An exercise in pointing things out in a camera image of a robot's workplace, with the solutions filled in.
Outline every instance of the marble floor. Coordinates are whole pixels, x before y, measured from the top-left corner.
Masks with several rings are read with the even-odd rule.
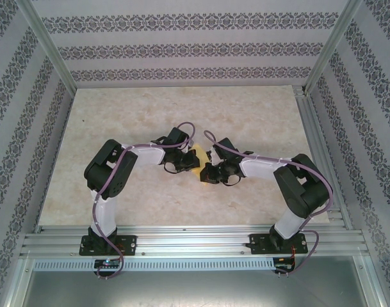
[[[205,150],[228,137],[240,151],[310,155],[291,86],[108,88],[78,90],[40,225],[88,225],[92,199],[83,172],[107,139],[146,143],[191,121]],[[182,127],[190,133],[189,127]],[[286,204],[275,182],[244,178],[234,187],[199,182],[162,166],[135,168],[118,197],[117,224],[189,226],[273,224]],[[326,223],[326,214],[311,223]]]

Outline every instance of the purple cable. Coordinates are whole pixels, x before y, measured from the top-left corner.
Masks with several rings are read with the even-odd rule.
[[[104,232],[102,231],[101,227],[99,226],[99,223],[98,223],[98,219],[97,219],[97,215],[96,215],[96,210],[97,210],[97,204],[98,204],[98,200],[99,200],[99,197],[102,195],[102,193],[106,190],[106,188],[109,186],[109,184],[111,183],[113,177],[115,176],[115,173],[117,172],[118,170],[118,167],[119,167],[119,164],[120,162],[122,161],[122,159],[124,158],[125,154],[130,151],[131,149],[133,148],[139,148],[139,147],[155,147],[155,148],[175,148],[175,147],[180,147],[182,145],[185,145],[185,144],[188,144],[194,137],[195,133],[196,133],[196,128],[195,128],[195,125],[192,124],[191,122],[183,122],[183,123],[180,123],[177,128],[183,126],[183,125],[191,125],[192,129],[193,129],[193,132],[192,132],[192,135],[186,139],[185,141],[183,141],[182,143],[179,143],[179,144],[174,144],[174,145],[157,145],[157,144],[137,144],[137,145],[133,145],[133,146],[129,146],[127,148],[124,149],[124,151],[120,154],[119,158],[118,158],[118,161],[115,165],[115,167],[113,168],[110,176],[108,177],[107,181],[105,182],[104,186],[102,187],[102,189],[97,193],[97,196],[95,197],[95,200],[93,201],[93,207],[92,207],[92,217],[93,217],[93,222],[95,223],[95,226],[97,227],[97,230],[99,232],[99,234],[101,235],[101,237],[119,254],[119,257],[120,257],[120,260],[121,260],[121,265],[119,266],[119,269],[114,272],[112,275],[110,276],[101,276],[99,275],[99,271],[102,269],[102,267],[99,267],[97,269],[97,276],[99,279],[110,279],[110,278],[114,278],[116,275],[118,275],[122,269],[124,268],[124,254],[122,254],[121,250],[119,250],[118,247],[116,247],[116,245],[114,245],[114,243],[112,243],[107,236],[105,236]]]
[[[239,155],[241,157],[245,157],[245,158],[257,158],[259,160],[264,160],[264,161],[270,161],[270,162],[279,162],[279,163],[287,163],[287,164],[290,164],[290,165],[293,165],[293,166],[296,166],[296,167],[299,167],[299,168],[302,168],[310,173],[312,173],[314,176],[316,176],[321,182],[323,182],[323,184],[325,185],[326,189],[327,189],[327,192],[329,192],[329,201],[327,202],[326,206],[311,214],[305,221],[304,223],[300,226],[300,230],[302,230],[303,232],[311,232],[311,233],[314,233],[316,235],[316,242],[314,243],[314,246],[313,248],[310,250],[310,253],[307,255],[307,257],[304,259],[304,261],[295,269],[293,270],[292,272],[288,273],[288,274],[294,274],[294,272],[300,270],[300,268],[305,265],[306,261],[308,261],[308,259],[311,257],[311,255],[314,253],[314,251],[316,250],[317,248],[317,245],[318,245],[318,241],[320,240],[320,236],[318,235],[318,232],[316,232],[315,230],[303,230],[303,227],[310,221],[310,219],[313,217],[313,216],[318,216],[319,214],[323,213],[323,212],[326,212],[330,207],[331,205],[333,204],[333,191],[331,189],[331,186],[330,184],[327,182],[327,180],[321,176],[317,171],[303,165],[303,164],[300,164],[300,163],[296,163],[296,162],[293,162],[293,161],[287,161],[287,160],[283,160],[283,159],[276,159],[276,158],[271,158],[271,157],[264,157],[264,156],[261,156],[261,155],[258,155],[258,156],[255,156],[255,155],[246,155],[244,153],[241,153],[241,152],[237,152],[233,149],[230,149],[226,146],[223,146],[221,144],[219,144],[217,141],[216,141],[216,137],[215,135],[208,131],[208,130],[205,130],[204,132],[204,135],[205,137],[208,138],[208,140],[210,140],[214,145],[216,146],[219,146],[220,148],[223,148],[224,150],[227,150],[228,152],[232,152],[236,155]]]

